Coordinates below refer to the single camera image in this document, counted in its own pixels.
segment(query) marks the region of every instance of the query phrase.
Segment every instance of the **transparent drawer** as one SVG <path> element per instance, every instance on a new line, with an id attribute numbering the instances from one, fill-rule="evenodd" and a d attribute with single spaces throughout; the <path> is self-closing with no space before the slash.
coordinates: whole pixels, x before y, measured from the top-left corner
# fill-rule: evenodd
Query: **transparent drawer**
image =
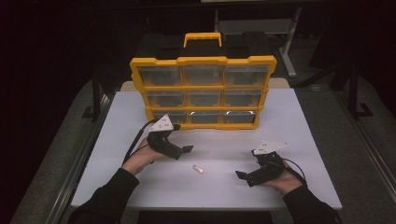
<path id="1" fill-rule="evenodd" d="M 190 123 L 219 123 L 220 112 L 219 111 L 190 111 L 189 112 Z"/>
<path id="2" fill-rule="evenodd" d="M 224 111 L 223 123 L 253 123 L 256 111 Z"/>
<path id="3" fill-rule="evenodd" d="M 259 104 L 262 91 L 253 90 L 225 90 L 225 106 L 257 106 Z"/>
<path id="4" fill-rule="evenodd" d="M 187 65 L 181 67 L 184 85 L 221 85 L 223 66 Z"/>
<path id="5" fill-rule="evenodd" d="M 178 66 L 138 67 L 145 86 L 180 86 L 181 76 Z"/>
<path id="6" fill-rule="evenodd" d="M 169 116 L 172 123 L 186 123 L 187 116 L 185 111 L 153 111 L 155 119 L 162 118 L 165 114 Z"/>
<path id="7" fill-rule="evenodd" d="M 147 91 L 151 106 L 177 107 L 184 105 L 183 91 Z"/>
<path id="8" fill-rule="evenodd" d="M 186 103 L 192 106 L 220 106 L 221 91 L 185 91 Z"/>
<path id="9" fill-rule="evenodd" d="M 226 87 L 260 87 L 267 76 L 268 65 L 226 66 Z"/>

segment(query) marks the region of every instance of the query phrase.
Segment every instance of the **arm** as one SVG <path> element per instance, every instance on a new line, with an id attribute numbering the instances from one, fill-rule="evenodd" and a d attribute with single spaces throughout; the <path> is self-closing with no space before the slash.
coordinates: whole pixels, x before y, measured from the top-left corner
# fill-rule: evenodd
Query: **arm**
<path id="1" fill-rule="evenodd" d="M 275 180 L 263 186 L 272 187 L 285 195 L 285 201 L 295 224 L 336 224 L 335 211 L 326 203 L 321 202 L 300 180 L 284 171 Z"/>
<path id="2" fill-rule="evenodd" d="M 138 151 L 92 197 L 77 208 L 68 223 L 116 223 L 122 217 L 128 199 L 139 184 L 135 177 L 144 167 L 165 156 L 148 146 L 145 139 Z"/>

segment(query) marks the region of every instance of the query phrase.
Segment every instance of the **white tabletop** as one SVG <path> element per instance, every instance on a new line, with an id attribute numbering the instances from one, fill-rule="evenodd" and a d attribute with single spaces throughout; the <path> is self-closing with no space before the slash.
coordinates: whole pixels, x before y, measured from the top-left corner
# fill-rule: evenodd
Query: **white tabletop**
<path id="1" fill-rule="evenodd" d="M 134 137 L 147 122 L 136 91 L 117 92 L 71 204 L 80 206 L 120 167 Z M 149 133 L 149 127 L 143 136 Z M 318 153 L 293 89 L 270 89 L 256 130 L 172 132 L 169 141 L 193 145 L 178 161 L 165 159 L 146 167 L 129 199 L 139 210 L 274 210 L 285 208 L 282 196 L 266 187 L 250 188 L 235 171 L 259 168 L 250 150 L 261 140 L 289 142 L 278 151 L 304 170 L 308 186 L 323 202 L 341 209 L 332 181 Z M 204 169 L 199 174 L 192 169 Z"/>

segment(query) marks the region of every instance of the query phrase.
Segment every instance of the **black long-sleeved shirt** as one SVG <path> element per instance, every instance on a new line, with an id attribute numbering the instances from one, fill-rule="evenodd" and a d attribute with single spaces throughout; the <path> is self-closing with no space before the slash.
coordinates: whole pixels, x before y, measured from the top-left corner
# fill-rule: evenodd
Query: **black long-sleeved shirt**
<path id="1" fill-rule="evenodd" d="M 112 224 L 122 217 L 128 199 L 139 184 L 137 178 L 119 169 L 103 187 L 77 208 L 70 216 L 70 224 Z M 283 198 L 295 224 L 335 224 L 335 211 L 321 202 L 307 186 L 289 192 Z"/>

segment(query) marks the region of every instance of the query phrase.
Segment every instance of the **storage box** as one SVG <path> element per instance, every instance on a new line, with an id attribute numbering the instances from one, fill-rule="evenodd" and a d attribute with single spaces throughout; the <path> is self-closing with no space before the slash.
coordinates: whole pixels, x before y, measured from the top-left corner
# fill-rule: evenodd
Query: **storage box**
<path id="1" fill-rule="evenodd" d="M 181 129 L 254 129 L 276 68 L 263 32 L 145 35 L 131 61 L 148 119 Z"/>

